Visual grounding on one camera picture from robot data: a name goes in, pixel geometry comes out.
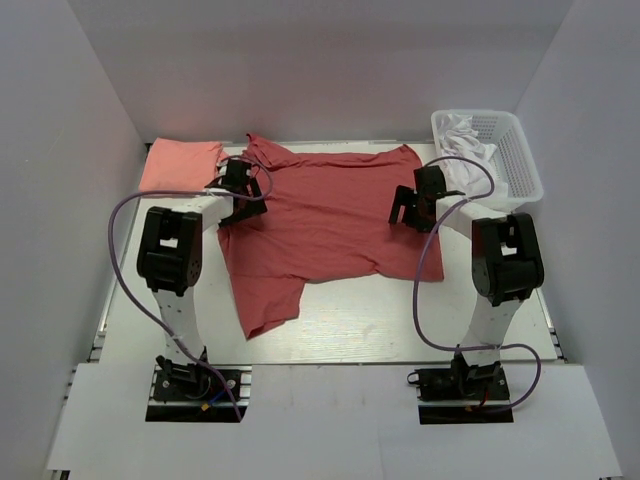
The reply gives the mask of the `red t-shirt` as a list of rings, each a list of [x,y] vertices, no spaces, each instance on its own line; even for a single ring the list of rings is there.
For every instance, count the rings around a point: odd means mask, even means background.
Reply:
[[[380,153],[294,153],[252,134],[264,214],[223,227],[218,239],[239,323],[251,339],[298,317],[307,283],[372,274],[444,279],[440,244],[388,222],[397,186],[409,186],[419,155],[401,145]],[[422,271],[416,267],[426,258]]]

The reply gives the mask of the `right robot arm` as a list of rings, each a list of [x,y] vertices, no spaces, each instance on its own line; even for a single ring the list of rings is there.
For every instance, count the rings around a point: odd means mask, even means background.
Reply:
[[[403,224],[428,237],[413,282],[412,316],[420,339],[453,354],[444,384],[472,399],[498,380],[500,351],[506,333],[524,301],[544,281],[544,266],[533,219],[526,213],[489,208],[476,198],[449,191],[437,166],[413,172],[413,188],[396,188],[389,222]],[[468,330],[454,347],[437,345],[422,332],[418,294],[426,254],[436,234],[448,227],[471,242],[471,277],[477,297]]]

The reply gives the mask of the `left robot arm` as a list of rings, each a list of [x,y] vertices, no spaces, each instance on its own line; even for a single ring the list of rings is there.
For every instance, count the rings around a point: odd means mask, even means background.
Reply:
[[[137,273],[159,309],[166,349],[156,362],[188,398],[205,396],[215,375],[197,326],[194,287],[203,270],[203,234],[267,212],[257,160],[234,155],[216,166],[214,179],[174,207],[147,211]]]

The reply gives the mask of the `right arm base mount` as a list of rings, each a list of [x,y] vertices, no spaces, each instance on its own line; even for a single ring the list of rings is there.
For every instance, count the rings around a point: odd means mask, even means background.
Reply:
[[[472,380],[460,387],[450,368],[417,369],[407,375],[417,392],[422,426],[510,424],[514,422],[503,369],[493,379]]]

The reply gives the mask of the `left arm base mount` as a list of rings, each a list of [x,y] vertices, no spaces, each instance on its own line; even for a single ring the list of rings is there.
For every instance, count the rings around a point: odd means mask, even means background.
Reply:
[[[251,366],[222,368],[221,375],[233,394],[240,415],[250,399]],[[146,422],[239,423],[231,399],[221,381],[211,375],[199,386],[178,380],[155,367],[147,402]]]

